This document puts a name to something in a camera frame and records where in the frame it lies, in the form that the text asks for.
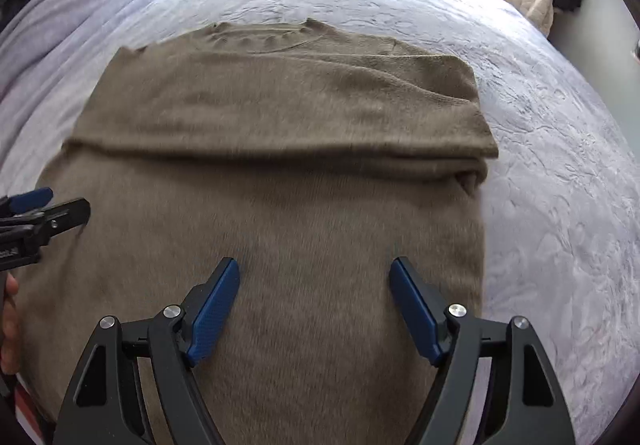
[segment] folded garment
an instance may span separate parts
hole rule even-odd
[[[240,292],[195,370],[225,440],[402,443],[434,370],[388,268],[408,255],[479,313],[495,156],[470,67],[389,37],[223,23],[119,50],[40,179],[91,221],[18,274],[38,401],[57,414],[102,316],[152,316],[229,255]],[[143,390],[171,443],[148,370]]]

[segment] wall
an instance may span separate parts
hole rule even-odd
[[[582,0],[556,14],[549,41],[600,94],[640,162],[640,32],[622,0]]]

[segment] bed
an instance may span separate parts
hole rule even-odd
[[[0,34],[0,196],[34,186],[118,47],[307,17],[471,64],[500,149],[482,186],[482,316],[530,318],[593,443],[640,371],[640,172],[597,93],[502,0],[33,0]]]

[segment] blue rubber pad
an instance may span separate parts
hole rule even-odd
[[[210,355],[239,287],[238,263],[231,261],[193,322],[191,346],[186,353],[191,367]]]
[[[31,192],[18,194],[9,198],[9,209],[14,214],[24,214],[30,210],[42,209],[53,198],[49,187],[41,187]]]
[[[435,319],[397,259],[389,270],[389,286],[418,353],[428,359],[431,365],[439,366],[444,353],[438,344]]]

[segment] silver bolt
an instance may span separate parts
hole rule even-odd
[[[521,330],[526,330],[529,327],[529,319],[521,315],[514,317],[513,323],[515,324],[516,328],[520,328]]]
[[[176,306],[175,304],[167,306],[164,308],[164,311],[162,311],[162,314],[167,317],[167,319],[177,317],[180,314],[180,306]]]
[[[114,324],[116,324],[116,319],[114,319],[110,315],[102,318],[102,320],[100,321],[100,328],[102,328],[103,330],[106,330],[107,328],[110,328]]]
[[[466,315],[466,308],[462,304],[452,304],[449,306],[449,313],[453,317],[464,317]]]

